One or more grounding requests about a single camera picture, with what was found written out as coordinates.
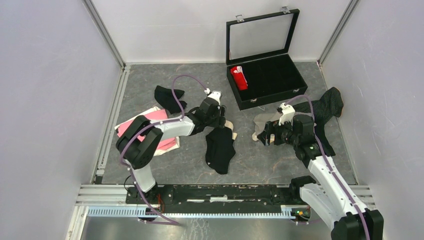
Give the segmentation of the black display case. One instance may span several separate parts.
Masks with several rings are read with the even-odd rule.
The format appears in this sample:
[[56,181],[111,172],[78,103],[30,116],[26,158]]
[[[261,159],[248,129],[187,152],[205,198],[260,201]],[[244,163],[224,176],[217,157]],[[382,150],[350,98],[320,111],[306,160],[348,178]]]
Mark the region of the black display case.
[[[289,55],[299,15],[299,9],[285,8],[226,22],[226,75],[240,110],[283,102],[308,89]],[[242,66],[247,90],[238,90],[230,72],[235,66]]]

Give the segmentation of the red boxer briefs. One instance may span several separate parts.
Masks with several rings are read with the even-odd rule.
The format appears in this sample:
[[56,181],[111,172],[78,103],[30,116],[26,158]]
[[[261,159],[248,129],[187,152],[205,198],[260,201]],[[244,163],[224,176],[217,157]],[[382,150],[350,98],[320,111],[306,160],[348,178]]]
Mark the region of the red boxer briefs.
[[230,73],[239,91],[245,91],[248,89],[248,82],[244,75],[242,66],[238,65],[232,67],[230,69]]

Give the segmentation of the black underwear with beige band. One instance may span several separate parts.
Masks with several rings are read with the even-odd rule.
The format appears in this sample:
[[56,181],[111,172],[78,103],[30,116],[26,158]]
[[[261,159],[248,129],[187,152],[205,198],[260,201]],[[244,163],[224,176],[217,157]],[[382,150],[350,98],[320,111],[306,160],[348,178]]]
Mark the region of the black underwear with beige band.
[[236,137],[234,124],[228,120],[225,121],[223,128],[214,128],[205,136],[205,162],[220,175],[228,174],[230,161],[236,155],[234,148]]

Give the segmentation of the beige grey ribbed underwear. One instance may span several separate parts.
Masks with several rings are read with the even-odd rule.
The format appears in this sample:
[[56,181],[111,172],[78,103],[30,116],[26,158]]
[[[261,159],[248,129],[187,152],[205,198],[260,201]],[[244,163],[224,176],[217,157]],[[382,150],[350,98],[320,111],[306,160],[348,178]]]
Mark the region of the beige grey ribbed underwear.
[[259,140],[258,135],[264,131],[266,122],[273,122],[273,121],[278,122],[280,117],[281,117],[281,114],[279,112],[260,113],[256,115],[253,119],[253,123],[254,123],[254,133],[252,134],[253,141],[257,142]]

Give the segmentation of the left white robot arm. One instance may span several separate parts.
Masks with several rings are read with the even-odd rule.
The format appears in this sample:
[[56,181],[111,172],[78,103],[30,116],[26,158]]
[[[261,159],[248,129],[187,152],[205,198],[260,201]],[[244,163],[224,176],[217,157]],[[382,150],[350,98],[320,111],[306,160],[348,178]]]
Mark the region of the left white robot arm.
[[150,120],[144,115],[137,116],[127,130],[118,138],[115,147],[121,162],[129,168],[138,190],[138,197],[145,204],[157,198],[150,162],[159,143],[175,137],[193,136],[205,128],[223,127],[226,106],[211,97],[203,100],[200,106],[191,109],[184,117]]

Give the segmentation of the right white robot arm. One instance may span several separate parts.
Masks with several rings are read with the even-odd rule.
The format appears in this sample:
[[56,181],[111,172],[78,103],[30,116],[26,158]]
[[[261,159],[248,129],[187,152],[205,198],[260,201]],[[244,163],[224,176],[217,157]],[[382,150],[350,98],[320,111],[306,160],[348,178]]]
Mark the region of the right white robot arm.
[[293,147],[296,157],[312,175],[291,180],[289,199],[312,207],[328,226],[331,239],[383,239],[382,214],[369,209],[343,179],[317,137],[311,116],[298,114],[289,121],[268,121],[257,138],[265,146]]

